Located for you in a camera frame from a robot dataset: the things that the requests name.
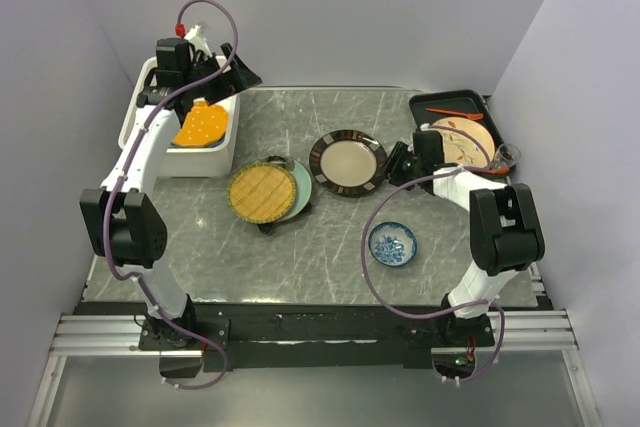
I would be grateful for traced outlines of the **dark brown patterned plate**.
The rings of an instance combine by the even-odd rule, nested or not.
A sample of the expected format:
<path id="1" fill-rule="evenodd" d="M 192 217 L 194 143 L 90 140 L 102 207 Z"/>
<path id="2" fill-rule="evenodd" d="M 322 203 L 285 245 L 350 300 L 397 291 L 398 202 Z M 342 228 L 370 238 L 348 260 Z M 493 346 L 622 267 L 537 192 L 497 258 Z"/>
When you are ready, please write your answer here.
<path id="1" fill-rule="evenodd" d="M 342 197 L 374 192 L 385 180 L 387 160 L 381 143 L 359 130 L 325 134 L 314 143 L 308 157 L 312 177 Z"/>

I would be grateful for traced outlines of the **yellow dotted scalloped plate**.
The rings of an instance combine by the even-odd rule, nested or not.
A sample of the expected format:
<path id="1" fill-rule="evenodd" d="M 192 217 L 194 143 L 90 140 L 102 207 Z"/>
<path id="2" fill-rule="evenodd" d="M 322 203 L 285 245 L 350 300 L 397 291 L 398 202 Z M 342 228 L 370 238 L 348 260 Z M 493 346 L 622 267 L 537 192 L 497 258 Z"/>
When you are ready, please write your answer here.
<path id="1" fill-rule="evenodd" d="M 210 147 L 226 135 L 228 119 L 222 105 L 195 101 L 172 144 L 180 148 Z"/>

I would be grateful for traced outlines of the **woven bamboo plate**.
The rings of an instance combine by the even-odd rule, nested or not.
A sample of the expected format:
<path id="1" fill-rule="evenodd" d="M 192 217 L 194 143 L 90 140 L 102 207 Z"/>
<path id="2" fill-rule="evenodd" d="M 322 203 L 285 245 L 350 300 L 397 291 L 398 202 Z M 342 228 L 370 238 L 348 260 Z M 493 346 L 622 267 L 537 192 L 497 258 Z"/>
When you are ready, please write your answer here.
<path id="1" fill-rule="evenodd" d="M 226 190 L 230 209 L 252 224 L 275 222 L 284 217 L 296 200 L 294 176 L 276 164 L 256 162 L 236 172 Z"/>

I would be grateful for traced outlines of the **teal dotted scalloped plate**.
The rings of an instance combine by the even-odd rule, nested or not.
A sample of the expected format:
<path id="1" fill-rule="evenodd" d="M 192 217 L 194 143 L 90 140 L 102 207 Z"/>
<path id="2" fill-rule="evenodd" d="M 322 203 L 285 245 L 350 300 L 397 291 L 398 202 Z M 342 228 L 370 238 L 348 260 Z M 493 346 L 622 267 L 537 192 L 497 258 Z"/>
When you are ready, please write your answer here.
<path id="1" fill-rule="evenodd" d="M 212 149 L 224 143 L 224 139 L 220 139 L 218 141 L 206 144 L 206 145 L 178 145 L 176 143 L 171 144 L 171 148 L 173 149 L 187 149 L 187 150 L 196 150 L 196 149 Z"/>

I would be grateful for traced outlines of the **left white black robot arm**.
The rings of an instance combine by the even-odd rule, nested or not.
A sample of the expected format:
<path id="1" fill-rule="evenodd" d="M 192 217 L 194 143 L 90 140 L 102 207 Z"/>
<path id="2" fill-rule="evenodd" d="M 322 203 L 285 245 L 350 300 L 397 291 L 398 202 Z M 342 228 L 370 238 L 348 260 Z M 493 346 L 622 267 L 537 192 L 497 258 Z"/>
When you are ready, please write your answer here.
<path id="1" fill-rule="evenodd" d="M 101 186 L 84 190 L 79 200 L 94 253 L 115 279 L 136 284 L 147 306 L 146 330 L 177 349 L 197 340 L 199 325 L 189 295 L 164 260 L 168 231 L 148 192 L 194 101 L 220 102 L 261 84 L 236 49 L 223 44 L 220 63 L 201 41 L 159 40 L 125 147 Z"/>

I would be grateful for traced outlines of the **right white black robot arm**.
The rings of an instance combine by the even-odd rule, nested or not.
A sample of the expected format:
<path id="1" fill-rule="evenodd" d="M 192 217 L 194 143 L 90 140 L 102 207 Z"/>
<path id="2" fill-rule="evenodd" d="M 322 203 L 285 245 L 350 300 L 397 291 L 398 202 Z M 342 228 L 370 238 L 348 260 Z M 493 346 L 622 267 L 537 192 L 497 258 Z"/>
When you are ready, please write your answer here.
<path id="1" fill-rule="evenodd" d="M 460 282 L 445 295 L 442 307 L 453 311 L 438 318 L 439 337 L 460 345 L 484 328 L 490 304 L 518 273 L 545 251 L 530 188 L 506 185 L 444 162 L 443 135 L 431 130 L 413 134 L 413 144 L 395 143 L 385 166 L 389 183 L 400 187 L 432 175 L 420 187 L 453 202 L 469 214 L 472 262 Z"/>

